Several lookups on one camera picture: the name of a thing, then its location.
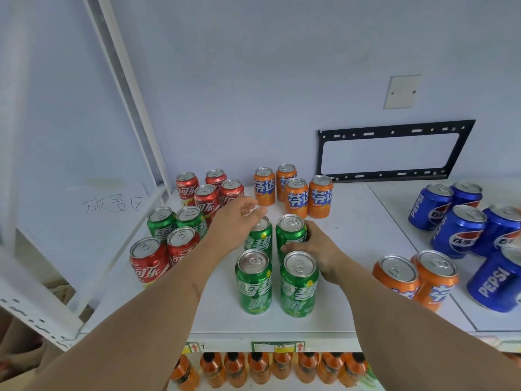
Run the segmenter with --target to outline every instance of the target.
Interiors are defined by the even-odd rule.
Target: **human arm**
[[[310,239],[283,251],[306,251],[324,278],[348,298],[356,335],[387,391],[519,389],[521,370],[498,350],[418,302],[394,293],[345,255],[314,223]]]
[[[205,238],[172,270],[108,316],[61,355],[26,391],[160,390],[192,329],[203,289],[218,263],[265,215],[239,197],[218,210]]]

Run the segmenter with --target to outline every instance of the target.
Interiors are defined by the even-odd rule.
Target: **blue pepsi can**
[[[503,247],[480,266],[468,293],[487,309],[507,313],[521,303],[521,248]]]
[[[452,259],[461,259],[481,236],[487,216],[474,207],[460,204],[447,212],[430,245]]]
[[[488,258],[521,234],[521,211],[511,206],[491,206],[483,212],[488,218],[487,226],[471,251]]]
[[[472,182],[455,182],[451,188],[454,191],[452,206],[466,204],[477,208],[483,198],[483,188]]]
[[[409,214],[409,222],[421,230],[434,230],[452,203],[452,189],[442,184],[428,184],[420,191]]]

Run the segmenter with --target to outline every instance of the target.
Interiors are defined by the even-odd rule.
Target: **red coca-cola can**
[[[244,196],[244,186],[239,180],[226,180],[221,185],[221,202],[226,206],[233,199]]]
[[[210,170],[206,173],[205,181],[208,185],[213,185],[217,189],[218,192],[221,191],[221,184],[226,181],[226,174],[224,170],[215,169]]]
[[[155,237],[145,237],[130,248],[130,264],[143,287],[152,284],[171,268],[166,246]]]
[[[181,173],[176,177],[177,191],[183,207],[195,206],[194,192],[199,180],[192,171]]]
[[[166,250],[172,263],[174,265],[178,263],[186,254],[188,254],[188,251],[194,249],[200,241],[201,239],[199,238],[199,234],[194,228],[189,226],[178,228],[170,233],[166,240]]]
[[[213,185],[201,185],[194,193],[195,205],[200,208],[206,218],[206,224],[210,226],[215,213],[219,209],[219,193]]]

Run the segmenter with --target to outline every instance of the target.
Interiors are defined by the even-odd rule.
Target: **silver can top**
[[[177,181],[188,181],[195,177],[195,173],[193,171],[188,171],[186,173],[178,174],[176,177]]]
[[[170,207],[158,207],[148,213],[148,220],[150,222],[159,222],[172,215],[172,209]]]
[[[511,221],[521,221],[521,211],[512,206],[490,206],[490,210],[501,218]]]
[[[443,184],[428,184],[427,190],[439,196],[452,196],[454,194],[452,188],[446,187]]]
[[[418,269],[413,263],[401,256],[386,255],[380,260],[380,266],[386,274],[401,282],[415,282]]]
[[[286,186],[287,187],[290,187],[290,188],[303,188],[307,185],[307,182],[305,179],[303,178],[300,178],[300,177],[293,177],[293,178],[290,178],[288,180],[288,182],[286,182]]]
[[[510,262],[521,267],[521,247],[503,247],[501,253]]]
[[[487,220],[487,216],[483,211],[472,206],[467,206],[466,204],[454,206],[452,207],[452,210],[454,211],[454,214],[465,221],[485,222]]]
[[[481,193],[483,188],[473,182],[458,181],[452,184],[454,188],[466,193]]]
[[[130,256],[136,259],[147,258],[156,253],[161,242],[155,237],[145,237],[134,243],[130,248]]]
[[[280,217],[277,225],[285,232],[297,232],[304,227],[304,221],[298,215],[286,214]]]
[[[222,169],[214,169],[214,170],[210,170],[208,173],[206,173],[206,177],[212,177],[212,178],[220,177],[224,173],[225,173],[225,171]]]
[[[195,194],[197,196],[208,196],[212,194],[215,190],[214,185],[201,185],[199,188],[195,189]]]
[[[184,207],[181,210],[177,211],[176,218],[179,221],[191,221],[194,218],[197,218],[201,210],[197,206],[188,206]]]
[[[195,230],[189,226],[178,228],[168,235],[166,241],[174,247],[180,247],[190,242],[195,236]]]
[[[223,181],[223,183],[221,184],[221,187],[223,187],[224,189],[237,189],[241,185],[242,184],[241,184],[240,180],[226,180],[226,181]]]
[[[264,216],[258,223],[255,225],[252,229],[252,232],[259,232],[261,230],[264,230],[269,225],[269,219],[268,217]]]
[[[283,173],[290,173],[294,170],[296,170],[295,165],[292,165],[291,163],[285,163],[283,165],[280,165],[277,170],[282,171]]]
[[[311,180],[314,184],[320,185],[321,187],[333,183],[333,179],[328,176],[318,175],[313,177]]]
[[[284,258],[284,267],[292,276],[307,277],[317,269],[317,261],[307,252],[293,251]]]
[[[273,170],[271,170],[269,167],[259,167],[257,170],[255,170],[256,176],[266,177],[270,174],[273,174]]]
[[[246,250],[239,259],[237,265],[246,274],[258,274],[268,267],[268,256],[261,250]]]
[[[419,262],[431,273],[442,276],[452,277],[458,274],[458,267],[451,259],[435,250],[423,250],[418,254]]]

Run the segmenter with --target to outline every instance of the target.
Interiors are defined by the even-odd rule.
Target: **black wall mount frame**
[[[418,135],[450,134],[459,135],[456,144],[445,166],[430,169],[409,169],[391,171],[370,171],[360,170],[354,173],[327,174],[333,178],[333,182],[368,182],[368,181],[406,181],[406,180],[427,180],[427,179],[446,179],[458,159],[459,153],[472,127],[475,119],[450,121],[450,122],[431,122],[427,124],[400,124],[391,126],[378,126],[368,128],[349,128],[335,130],[318,130],[318,158],[317,174],[322,174],[322,156],[324,144],[328,141],[346,140],[372,140],[384,137],[408,137]]]

